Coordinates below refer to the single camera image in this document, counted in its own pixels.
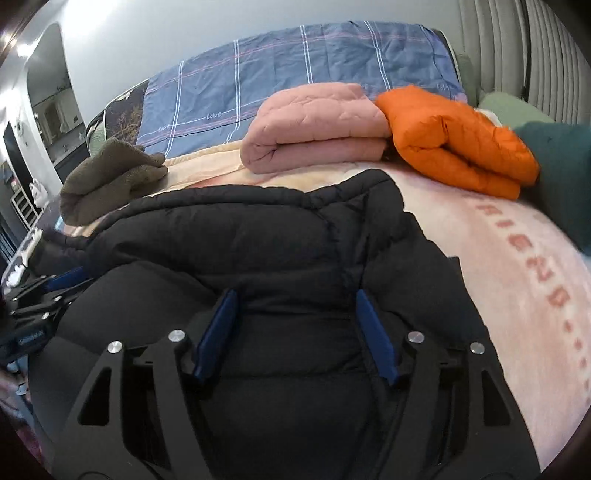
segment orange folded puffer jacket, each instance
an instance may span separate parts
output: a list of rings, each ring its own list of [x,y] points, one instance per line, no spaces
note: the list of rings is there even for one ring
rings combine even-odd
[[[520,186],[538,177],[539,165],[519,137],[465,103],[416,86],[385,92],[375,103],[400,156],[429,178],[516,200]]]

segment pink folded blanket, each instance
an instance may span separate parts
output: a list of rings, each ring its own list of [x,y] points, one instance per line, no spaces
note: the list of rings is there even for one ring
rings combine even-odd
[[[356,83],[312,83],[271,95],[242,141],[254,173],[378,161],[390,137],[384,114]]]

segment green cushion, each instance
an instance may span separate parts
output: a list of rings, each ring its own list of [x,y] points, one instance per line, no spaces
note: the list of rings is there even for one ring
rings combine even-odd
[[[515,133],[540,164],[532,201],[591,255],[591,127],[533,122]]]
[[[94,157],[105,143],[105,123],[100,122],[96,129],[91,129],[88,139],[88,152]]]
[[[487,93],[478,108],[494,112],[501,123],[510,128],[520,127],[527,122],[554,122],[535,106],[505,92]]]
[[[476,75],[474,74],[472,61],[466,53],[455,52],[455,55],[460,81],[462,82],[462,87],[468,98],[468,105],[476,107],[478,106],[478,91],[480,89],[476,83]]]

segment blue clamp pad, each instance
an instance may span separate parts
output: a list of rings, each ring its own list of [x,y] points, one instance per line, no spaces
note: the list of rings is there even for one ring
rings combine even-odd
[[[47,280],[45,284],[45,290],[47,292],[64,290],[65,288],[71,288],[79,285],[89,278],[90,277],[86,274],[82,267],[77,267],[74,270],[70,270],[69,272]]]
[[[379,376],[385,378],[390,386],[394,385],[398,378],[396,351],[374,306],[363,290],[357,292],[356,314],[365,342],[378,367]]]
[[[215,372],[217,363],[238,316],[238,294],[229,290],[215,311],[207,331],[193,354],[193,376],[201,383]]]

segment brown fleece cloth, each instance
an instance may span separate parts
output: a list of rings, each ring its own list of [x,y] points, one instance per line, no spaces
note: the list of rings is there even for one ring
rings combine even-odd
[[[148,195],[168,173],[162,153],[148,155],[115,138],[78,165],[60,192],[60,213],[68,225],[88,225],[97,218]]]

